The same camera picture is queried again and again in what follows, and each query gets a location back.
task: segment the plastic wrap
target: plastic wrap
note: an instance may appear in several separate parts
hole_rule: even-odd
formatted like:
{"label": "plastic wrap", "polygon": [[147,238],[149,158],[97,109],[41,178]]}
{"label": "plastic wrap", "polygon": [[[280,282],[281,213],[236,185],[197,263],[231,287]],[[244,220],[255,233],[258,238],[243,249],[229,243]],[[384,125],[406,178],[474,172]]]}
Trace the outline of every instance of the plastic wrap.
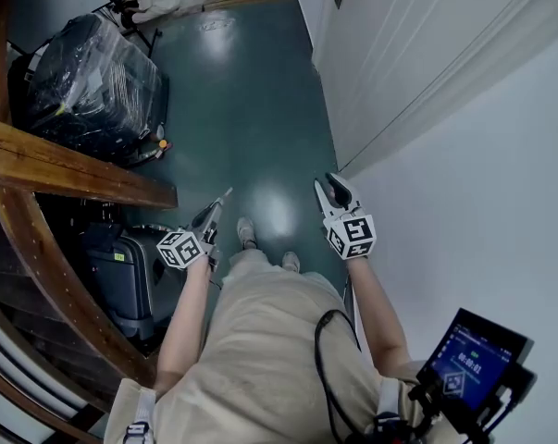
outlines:
{"label": "plastic wrap", "polygon": [[163,122],[162,77],[114,24],[94,14],[75,18],[38,64],[25,130],[116,162]]}

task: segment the shoe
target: shoe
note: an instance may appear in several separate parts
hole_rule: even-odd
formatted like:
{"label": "shoe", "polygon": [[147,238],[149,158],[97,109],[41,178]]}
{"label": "shoe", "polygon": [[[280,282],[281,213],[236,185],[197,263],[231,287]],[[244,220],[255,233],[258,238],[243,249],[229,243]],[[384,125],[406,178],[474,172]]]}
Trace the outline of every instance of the shoe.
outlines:
{"label": "shoe", "polygon": [[244,250],[246,248],[256,248],[254,224],[248,217],[240,217],[240,220],[238,220],[238,237]]}
{"label": "shoe", "polygon": [[287,271],[292,271],[293,273],[299,273],[299,268],[301,263],[299,262],[299,257],[294,252],[286,252],[282,257],[282,267]]}

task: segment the green floor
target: green floor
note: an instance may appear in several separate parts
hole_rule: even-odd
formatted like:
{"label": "green floor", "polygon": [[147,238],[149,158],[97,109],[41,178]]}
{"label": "green floor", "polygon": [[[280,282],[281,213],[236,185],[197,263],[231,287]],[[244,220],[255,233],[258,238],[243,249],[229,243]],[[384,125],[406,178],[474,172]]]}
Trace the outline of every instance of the green floor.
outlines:
{"label": "green floor", "polygon": [[127,209],[134,223],[188,223],[233,187],[217,236],[227,273],[249,216],[272,263],[295,251],[342,291],[345,272],[322,237],[315,177],[336,169],[319,77],[295,1],[201,13],[160,27],[154,62],[169,75],[163,160],[137,172],[178,187],[180,208]]}

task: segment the white door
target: white door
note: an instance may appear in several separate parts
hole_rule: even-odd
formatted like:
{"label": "white door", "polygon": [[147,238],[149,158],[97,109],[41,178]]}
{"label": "white door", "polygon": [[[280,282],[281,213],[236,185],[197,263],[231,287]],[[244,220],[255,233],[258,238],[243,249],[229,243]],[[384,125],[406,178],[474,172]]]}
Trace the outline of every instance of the white door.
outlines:
{"label": "white door", "polygon": [[324,0],[314,62],[340,168],[512,0]]}

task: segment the monitor screen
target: monitor screen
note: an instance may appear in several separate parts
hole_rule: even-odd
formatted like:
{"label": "monitor screen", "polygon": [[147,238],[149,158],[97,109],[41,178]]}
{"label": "monitor screen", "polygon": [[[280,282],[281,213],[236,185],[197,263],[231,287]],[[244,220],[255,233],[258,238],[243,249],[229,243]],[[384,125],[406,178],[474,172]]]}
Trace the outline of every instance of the monitor screen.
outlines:
{"label": "monitor screen", "polygon": [[444,396],[463,400],[476,410],[495,388],[511,356],[474,330],[456,324],[437,355],[431,357],[430,367],[442,382]]}

